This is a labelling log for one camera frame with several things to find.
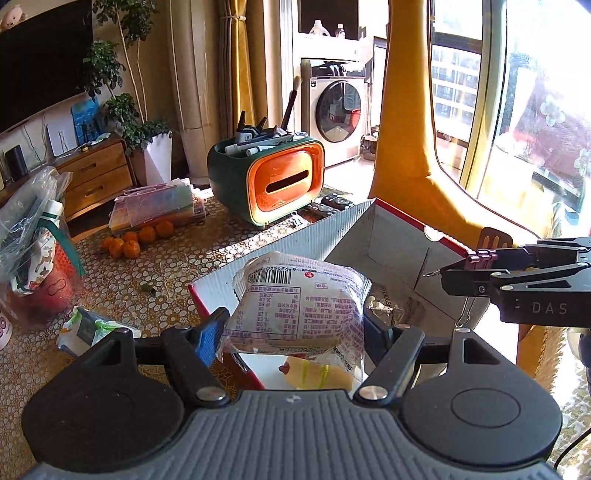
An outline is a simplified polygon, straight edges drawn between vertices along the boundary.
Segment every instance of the drawer handle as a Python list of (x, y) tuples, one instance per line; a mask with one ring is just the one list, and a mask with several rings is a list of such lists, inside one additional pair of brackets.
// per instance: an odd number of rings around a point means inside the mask
[(96, 167), (96, 163), (91, 163), (90, 165), (87, 165), (86, 167), (81, 168), (80, 169), (80, 173), (83, 173), (85, 171), (89, 171), (89, 170), (91, 170), (91, 169), (93, 169), (95, 167)]
[(85, 197), (89, 197), (90, 195), (92, 195), (93, 193), (96, 192), (100, 192), (102, 189), (104, 189), (105, 187), (103, 187), (102, 185), (100, 187), (97, 187), (95, 189), (89, 190), (88, 192), (86, 192)]

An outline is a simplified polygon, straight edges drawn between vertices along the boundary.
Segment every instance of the beige curtain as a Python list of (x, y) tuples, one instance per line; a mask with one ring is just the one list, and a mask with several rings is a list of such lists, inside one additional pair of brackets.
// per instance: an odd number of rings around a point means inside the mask
[(240, 112), (255, 123), (251, 67), (246, 36), (247, 0), (219, 0), (220, 6), (220, 124), (222, 137), (234, 136)]

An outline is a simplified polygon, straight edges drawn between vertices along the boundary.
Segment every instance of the white cup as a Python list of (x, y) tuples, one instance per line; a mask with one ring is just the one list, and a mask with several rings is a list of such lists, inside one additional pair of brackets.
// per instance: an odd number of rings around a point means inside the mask
[(10, 340), (12, 335), (12, 324), (0, 313), (0, 350), (6, 347), (6, 344)]

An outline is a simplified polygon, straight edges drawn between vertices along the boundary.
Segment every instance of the metal screw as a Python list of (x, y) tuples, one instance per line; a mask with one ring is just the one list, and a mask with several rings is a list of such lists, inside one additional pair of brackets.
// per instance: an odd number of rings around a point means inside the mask
[(383, 400), (388, 396), (388, 390), (378, 385), (366, 385), (359, 389), (359, 396), (365, 400)]
[(197, 398), (202, 401), (220, 401), (226, 398), (226, 391), (219, 387), (202, 387), (197, 390)]

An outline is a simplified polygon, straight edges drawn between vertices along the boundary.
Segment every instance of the tangerine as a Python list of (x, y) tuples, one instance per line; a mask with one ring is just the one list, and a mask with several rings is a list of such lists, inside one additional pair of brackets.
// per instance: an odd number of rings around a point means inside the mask
[(121, 238), (114, 238), (109, 243), (109, 253), (113, 258), (121, 258), (123, 255), (124, 241)]
[(108, 252), (109, 245), (111, 244), (112, 241), (113, 241), (112, 236), (106, 236), (105, 239), (103, 240), (103, 244), (100, 246), (100, 250), (103, 252)]
[(139, 231), (138, 240), (143, 244), (153, 244), (156, 241), (156, 230), (152, 226), (145, 226)]
[(138, 241), (138, 234), (135, 232), (125, 232), (125, 235), (122, 237), (124, 242), (129, 242), (133, 240), (134, 242)]
[(174, 235), (174, 225), (168, 220), (164, 220), (156, 225), (156, 233), (160, 238), (169, 238)]
[(135, 240), (127, 240), (123, 246), (123, 253), (127, 258), (138, 258), (141, 251), (139, 243)]

